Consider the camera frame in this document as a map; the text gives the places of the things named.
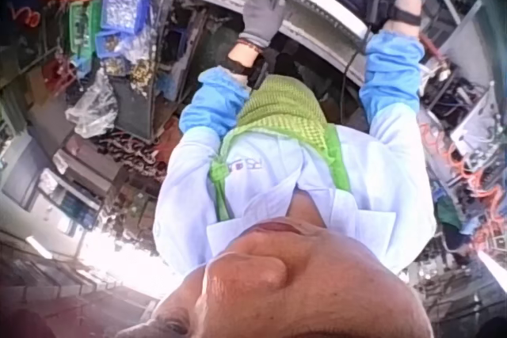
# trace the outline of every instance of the blue storage box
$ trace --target blue storage box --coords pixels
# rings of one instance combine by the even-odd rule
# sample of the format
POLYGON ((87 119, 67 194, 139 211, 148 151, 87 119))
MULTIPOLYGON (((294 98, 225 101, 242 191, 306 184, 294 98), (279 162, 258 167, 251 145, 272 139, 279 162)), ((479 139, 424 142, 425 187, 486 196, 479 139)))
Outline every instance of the blue storage box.
POLYGON ((151 0, 102 0, 101 27, 135 35, 147 22, 151 0))
POLYGON ((121 56, 121 50, 117 49, 124 34, 118 31, 102 31, 95 35, 95 48, 99 59, 121 56))

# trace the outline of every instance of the white shirt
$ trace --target white shirt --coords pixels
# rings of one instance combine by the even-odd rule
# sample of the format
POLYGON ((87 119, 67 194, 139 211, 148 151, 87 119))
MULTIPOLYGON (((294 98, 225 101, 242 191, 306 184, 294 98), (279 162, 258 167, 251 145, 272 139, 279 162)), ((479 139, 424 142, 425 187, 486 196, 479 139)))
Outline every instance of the white shirt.
POLYGON ((243 230, 286 215, 297 187, 311 196, 328 229, 357 239, 400 272, 436 228, 416 114, 393 104, 374 117, 370 135, 336 128, 350 193, 334 187, 310 146, 248 132, 227 155, 226 199, 234 218, 226 222, 217 222, 208 178, 219 137, 208 127, 187 131, 171 155, 155 215, 154 238, 166 263, 183 275, 206 263, 243 230))

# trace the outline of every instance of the blue arm cover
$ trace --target blue arm cover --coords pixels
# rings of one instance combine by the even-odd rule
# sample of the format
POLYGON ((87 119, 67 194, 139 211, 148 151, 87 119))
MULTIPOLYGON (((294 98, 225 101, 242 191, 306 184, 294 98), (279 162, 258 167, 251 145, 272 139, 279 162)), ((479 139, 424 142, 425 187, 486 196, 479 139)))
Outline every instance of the blue arm cover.
POLYGON ((419 61, 424 49, 413 37, 381 31, 366 47, 366 74, 359 95, 368 122, 380 110, 402 103, 419 111, 419 61))
POLYGON ((183 133, 194 127, 209 127, 220 138, 236 126, 236 116, 249 97, 222 67, 206 70, 199 76, 202 87, 196 91, 180 118, 183 133))

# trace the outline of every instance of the black wrist strap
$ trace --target black wrist strap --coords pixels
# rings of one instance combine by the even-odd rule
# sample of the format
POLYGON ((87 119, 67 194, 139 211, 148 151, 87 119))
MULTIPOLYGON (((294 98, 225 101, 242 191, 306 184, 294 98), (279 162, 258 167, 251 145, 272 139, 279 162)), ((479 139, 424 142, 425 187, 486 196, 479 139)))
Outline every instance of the black wrist strap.
POLYGON ((399 9, 397 6, 392 6, 387 13, 387 16, 392 21, 401 21, 403 23, 407 23, 408 25, 421 25, 421 16, 414 15, 413 13, 403 11, 399 9))
POLYGON ((243 66, 238 61, 233 61, 229 57, 223 59, 220 66, 228 69, 232 74, 246 75, 247 77, 254 72, 253 67, 243 66))

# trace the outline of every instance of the lips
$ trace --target lips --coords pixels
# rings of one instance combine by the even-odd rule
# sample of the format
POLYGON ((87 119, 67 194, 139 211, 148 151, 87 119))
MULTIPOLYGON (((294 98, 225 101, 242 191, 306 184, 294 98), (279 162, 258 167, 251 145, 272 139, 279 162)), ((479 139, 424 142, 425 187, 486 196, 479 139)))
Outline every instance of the lips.
POLYGON ((289 225, 288 223, 282 223, 282 222, 263 222, 258 223, 257 225, 254 225, 250 227, 249 229, 246 229, 243 231, 241 236, 249 234, 253 231, 275 231, 275 232, 284 232, 284 233, 294 233, 298 235, 303 235, 301 231, 296 229, 293 225, 289 225))

